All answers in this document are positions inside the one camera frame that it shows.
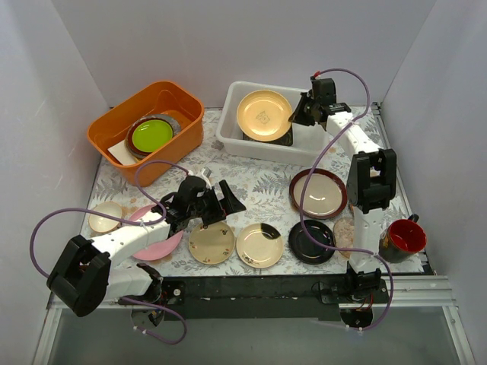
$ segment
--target black mug handle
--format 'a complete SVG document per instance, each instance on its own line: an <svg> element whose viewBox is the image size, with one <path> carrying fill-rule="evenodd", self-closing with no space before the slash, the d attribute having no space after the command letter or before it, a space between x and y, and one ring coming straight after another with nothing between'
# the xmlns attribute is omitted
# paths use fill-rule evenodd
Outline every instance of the black mug handle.
<svg viewBox="0 0 487 365"><path fill-rule="evenodd" d="M414 223L418 223L419 216L417 214L412 214L411 217L408 218L408 221L413 221Z"/></svg>

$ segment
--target tabletop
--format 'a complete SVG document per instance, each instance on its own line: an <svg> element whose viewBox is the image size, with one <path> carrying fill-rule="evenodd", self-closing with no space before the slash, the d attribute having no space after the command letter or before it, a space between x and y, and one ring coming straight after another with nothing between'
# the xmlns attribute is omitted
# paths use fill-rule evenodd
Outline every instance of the tabletop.
<svg viewBox="0 0 487 365"><path fill-rule="evenodd" d="M353 107L356 115L363 107ZM218 265L204 265L197 262L189 252L188 238L191 230L200 224L200 220L193 220L183 233L178 247L168 256L149 265L156 268L163 277L168 276L232 276L232 275L309 275L309 274L341 274L346 271L346 259L335 252L333 257L320 265L308 265L297 260L288 247L288 235L291 228L299 221L299 214L291 207L288 187L296 173L306 167L257 160L247 157L231 156L224 150L223 144L215 137L215 131L220 119L221 109L207 109L203 117L204 139L201 146L185 156L179 164L194 172L208 167L212 171L211 182L216 184L226 179L232 192L247 207L245 212L232 214L227 218L227 224L232 227L235 236L252 223L267 223L274 226L283 236L285 251L281 259L272 267L257 269L247 266L234 251L230 258ZM384 147L384 141L379 133L378 121L369 112L359 122L365 133L378 145ZM337 144L330 148L329 153L322 159L319 167L329 170L346 182L350 166L350 159ZM177 191L184 174L178 169L170 169L146 191L159 199L168 192ZM137 209L150 204L140 191L127 183L107 160L102 158L97 177L91 193L89 208L94 208L101 202L114 201L123 207L125 217ZM397 189L396 197L390 201L384 219L380 222L385 229L393 221L407 217L404 196ZM342 217L351 217L347 207L335 218L323 221L329 228ZM96 233L88 226L88 217L84 218L81 234L94 237ZM121 265L128 267L139 260L129 258ZM413 255L406 261L390 265L392 272L423 272L422 263L418 255Z"/></svg>

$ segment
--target gray wall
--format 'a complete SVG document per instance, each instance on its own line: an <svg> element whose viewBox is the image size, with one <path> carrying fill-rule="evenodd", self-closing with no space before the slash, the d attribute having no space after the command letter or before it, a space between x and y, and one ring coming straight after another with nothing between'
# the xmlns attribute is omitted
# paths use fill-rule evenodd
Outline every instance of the gray wall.
<svg viewBox="0 0 487 365"><path fill-rule="evenodd" d="M86 206L99 154L85 130L107 104L50 0L0 0L0 85L0 358L27 364L49 297L30 233L54 209ZM81 221L64 214L41 229L46 271Z"/></svg>
<svg viewBox="0 0 487 365"><path fill-rule="evenodd" d="M487 361L487 2L433 7L384 101L427 253L449 276L477 363Z"/></svg>
<svg viewBox="0 0 487 365"><path fill-rule="evenodd" d="M382 101L434 0L53 0L111 106L174 80L223 106L236 80L310 86L319 69L351 68ZM343 100L364 103L349 76Z"/></svg>

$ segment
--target red mug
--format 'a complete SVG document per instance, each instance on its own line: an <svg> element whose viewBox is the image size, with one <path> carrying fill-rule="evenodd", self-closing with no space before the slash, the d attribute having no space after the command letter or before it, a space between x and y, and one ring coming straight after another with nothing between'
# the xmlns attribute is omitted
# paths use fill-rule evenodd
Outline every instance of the red mug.
<svg viewBox="0 0 487 365"><path fill-rule="evenodd" d="M399 219L393 222L380 235L380 257L387 262L397 264L424 249L426 233L416 223L418 219L418 215L413 214L408 219Z"/></svg>

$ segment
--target orange plastic container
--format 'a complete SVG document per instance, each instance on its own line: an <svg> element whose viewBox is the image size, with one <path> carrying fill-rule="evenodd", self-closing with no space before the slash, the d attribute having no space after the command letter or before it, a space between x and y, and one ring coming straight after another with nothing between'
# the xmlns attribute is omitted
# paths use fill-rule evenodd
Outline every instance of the orange plastic container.
<svg viewBox="0 0 487 365"><path fill-rule="evenodd" d="M91 123L88 140L129 183L135 185L135 172L144 162L169 160L176 163L202 143L204 110L201 101L181 86L171 81L155 82ZM108 148L123 141L134 122L151 114L172 116L181 125L181 132L144 160L129 166L121 165ZM139 182L149 186L169 169L170 165L165 163L148 165L140 173Z"/></svg>

